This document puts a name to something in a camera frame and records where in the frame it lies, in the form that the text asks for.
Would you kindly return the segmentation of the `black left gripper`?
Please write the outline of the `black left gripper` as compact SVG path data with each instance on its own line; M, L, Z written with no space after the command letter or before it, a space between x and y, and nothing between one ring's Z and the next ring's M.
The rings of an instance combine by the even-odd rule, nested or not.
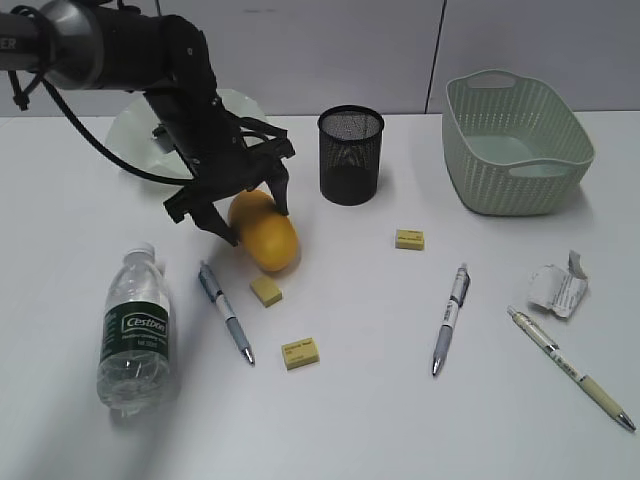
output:
M295 150L286 130L229 112L217 95L201 99L178 89L144 93L176 151L193 169L193 179L165 201L174 222L192 213L195 225L231 246L238 237L214 202L265 183L276 210L289 215L289 172L282 163Z

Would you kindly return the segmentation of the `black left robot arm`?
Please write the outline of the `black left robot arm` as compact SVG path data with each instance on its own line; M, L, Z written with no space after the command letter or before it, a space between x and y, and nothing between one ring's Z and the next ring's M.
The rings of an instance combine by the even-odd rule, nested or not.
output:
M18 5L1 17L1 68L21 110L43 87L71 123L65 90L141 93L190 173L173 180L177 191L164 203L173 221L191 218L236 244L215 204L260 185L287 213L284 162L295 153L287 132L225 107L206 37L184 17L148 16L119 1Z

